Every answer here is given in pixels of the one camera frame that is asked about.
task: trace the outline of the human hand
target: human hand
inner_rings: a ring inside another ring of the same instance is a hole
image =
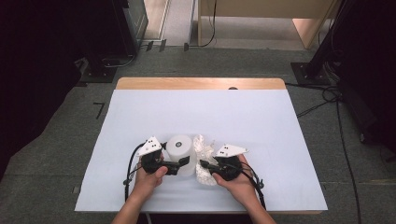
[[[136,180],[131,196],[136,198],[140,203],[144,203],[149,199],[154,189],[161,185],[163,176],[168,172],[166,166],[160,167],[154,174],[148,174],[143,168],[136,171]]]
[[[252,176],[251,172],[248,171],[249,167],[247,166],[248,162],[245,156],[238,155],[238,159],[242,162],[242,168],[247,169],[246,173]],[[213,177],[215,178],[218,185],[230,191],[233,197],[242,205],[246,206],[248,203],[258,201],[256,191],[250,180],[245,175],[240,174],[237,178],[230,181],[224,180],[220,175],[216,173],[213,174]]]

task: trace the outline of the forearm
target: forearm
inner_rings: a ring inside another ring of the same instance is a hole
[[[275,223],[268,212],[262,207],[259,200],[243,203],[254,224],[273,224]]]
[[[143,203],[141,199],[131,194],[112,224],[136,223]]]

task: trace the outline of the white tabletop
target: white tabletop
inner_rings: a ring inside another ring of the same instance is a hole
[[[115,90],[76,211],[118,212],[134,148],[152,135],[166,142],[177,134],[191,138],[201,134],[207,145],[215,141],[215,149],[224,144],[247,148],[247,161],[265,184],[269,212],[327,210],[287,90]],[[222,187],[201,185],[194,176],[167,175],[142,212],[243,213],[245,209]]]

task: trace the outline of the tape roll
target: tape roll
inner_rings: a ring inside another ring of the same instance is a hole
[[[187,135],[176,135],[166,143],[166,151],[168,152],[171,161],[179,161],[182,158],[190,156],[190,162],[187,165],[180,167],[178,175],[193,175],[195,172],[195,165],[197,157],[192,146],[192,140]]]

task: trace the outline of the gray carpet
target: gray carpet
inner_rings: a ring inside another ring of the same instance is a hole
[[[295,83],[290,62],[309,62],[313,51],[269,49],[190,49],[141,51],[118,69],[112,84],[89,84],[70,91],[47,129],[12,159],[0,184],[0,223],[109,223],[113,213],[76,213],[79,187],[120,77],[280,77]],[[321,91],[288,87],[296,113],[323,102]],[[105,108],[98,116],[100,106]],[[396,162],[382,146],[361,144],[346,105],[341,121],[361,208],[361,223],[395,223]],[[274,215],[277,223],[358,223],[351,176],[341,144],[335,104],[299,118],[329,211],[319,215]],[[154,216],[154,224],[246,223],[234,216]]]

